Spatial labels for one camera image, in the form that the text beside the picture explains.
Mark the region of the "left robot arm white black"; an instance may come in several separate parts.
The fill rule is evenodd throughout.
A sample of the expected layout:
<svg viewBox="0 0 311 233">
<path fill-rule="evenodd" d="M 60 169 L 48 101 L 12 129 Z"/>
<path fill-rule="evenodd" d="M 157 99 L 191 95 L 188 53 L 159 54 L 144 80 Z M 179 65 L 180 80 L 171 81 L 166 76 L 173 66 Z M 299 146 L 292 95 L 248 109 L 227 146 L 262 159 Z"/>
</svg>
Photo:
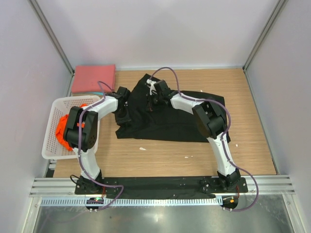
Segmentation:
<svg viewBox="0 0 311 233">
<path fill-rule="evenodd" d="M 127 101 L 130 91 L 119 87 L 116 92 L 104 95 L 100 100 L 85 107 L 71 107 L 64 129 L 63 139 L 77 156 L 81 175 L 76 181 L 75 194 L 98 194 L 104 187 L 102 172 L 95 158 L 95 144 L 98 142 L 100 120 L 114 113 L 117 120 L 130 120 Z"/>
</svg>

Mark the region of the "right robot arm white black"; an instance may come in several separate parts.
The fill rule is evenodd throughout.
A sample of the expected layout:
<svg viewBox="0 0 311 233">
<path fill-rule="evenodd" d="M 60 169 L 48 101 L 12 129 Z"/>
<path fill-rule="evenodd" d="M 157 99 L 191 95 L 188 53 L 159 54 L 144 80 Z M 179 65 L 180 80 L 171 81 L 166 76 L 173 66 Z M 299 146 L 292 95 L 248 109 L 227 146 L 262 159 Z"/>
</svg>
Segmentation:
<svg viewBox="0 0 311 233">
<path fill-rule="evenodd" d="M 219 187 L 224 192 L 238 190 L 241 174 L 234 164 L 227 142 L 227 109 L 211 99 L 198 99 L 172 91 L 164 80 L 148 79 L 149 100 L 155 105 L 166 105 L 192 114 L 199 133 L 208 140 L 217 161 Z"/>
</svg>

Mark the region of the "black t-shirt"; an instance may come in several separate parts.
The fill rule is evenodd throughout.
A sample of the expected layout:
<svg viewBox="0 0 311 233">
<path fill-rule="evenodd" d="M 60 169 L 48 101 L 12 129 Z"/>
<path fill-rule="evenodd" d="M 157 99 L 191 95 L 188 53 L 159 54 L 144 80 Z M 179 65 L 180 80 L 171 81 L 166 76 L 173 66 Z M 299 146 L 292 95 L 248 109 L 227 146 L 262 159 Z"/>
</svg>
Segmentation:
<svg viewBox="0 0 311 233">
<path fill-rule="evenodd" d="M 145 74 L 131 91 L 127 101 L 131 120 L 116 130 L 117 138 L 207 143 L 192 114 L 168 106 L 148 106 L 150 88 L 146 81 L 149 77 Z"/>
</svg>

